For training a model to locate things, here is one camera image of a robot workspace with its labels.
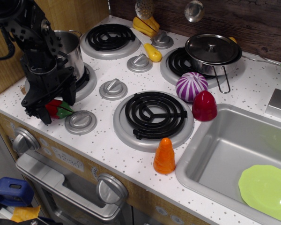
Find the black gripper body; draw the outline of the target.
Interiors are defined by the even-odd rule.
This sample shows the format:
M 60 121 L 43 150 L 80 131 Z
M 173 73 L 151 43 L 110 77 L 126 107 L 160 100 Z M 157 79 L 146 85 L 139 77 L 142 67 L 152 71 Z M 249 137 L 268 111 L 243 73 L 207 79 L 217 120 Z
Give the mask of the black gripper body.
M 29 63 L 28 56 L 23 55 L 20 59 L 26 81 L 30 88 L 26 90 L 26 96 L 21 105 L 26 107 L 41 107 L 48 104 L 56 97 L 62 97 L 63 86 L 67 82 L 76 81 L 74 68 L 57 68 L 55 59 L 49 62 L 49 67 L 39 67 Z

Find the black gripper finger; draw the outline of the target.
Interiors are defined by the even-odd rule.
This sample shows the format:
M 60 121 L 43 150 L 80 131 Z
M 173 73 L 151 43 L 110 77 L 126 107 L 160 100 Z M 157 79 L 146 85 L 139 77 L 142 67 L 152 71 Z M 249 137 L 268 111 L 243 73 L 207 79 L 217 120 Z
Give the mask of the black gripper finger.
M 52 120 L 50 118 L 49 112 L 45 106 L 41 107 L 26 107 L 25 112 L 27 115 L 34 116 L 40 119 L 44 124 L 51 124 Z
M 76 81 L 65 83 L 61 96 L 69 105 L 74 105 L 76 101 Z

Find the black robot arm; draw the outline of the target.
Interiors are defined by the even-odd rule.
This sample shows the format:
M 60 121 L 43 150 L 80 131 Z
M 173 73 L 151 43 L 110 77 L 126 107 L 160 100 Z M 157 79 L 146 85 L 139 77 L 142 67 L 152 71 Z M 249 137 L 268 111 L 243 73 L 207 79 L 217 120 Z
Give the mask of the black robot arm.
M 61 38 L 55 35 L 42 9 L 33 0 L 0 0 L 0 31 L 7 44 L 7 60 L 15 53 L 14 43 L 23 52 L 21 65 L 30 88 L 21 102 L 29 116 L 50 124 L 46 105 L 61 96 L 69 105 L 76 99 L 74 68 L 62 68 L 57 58 Z

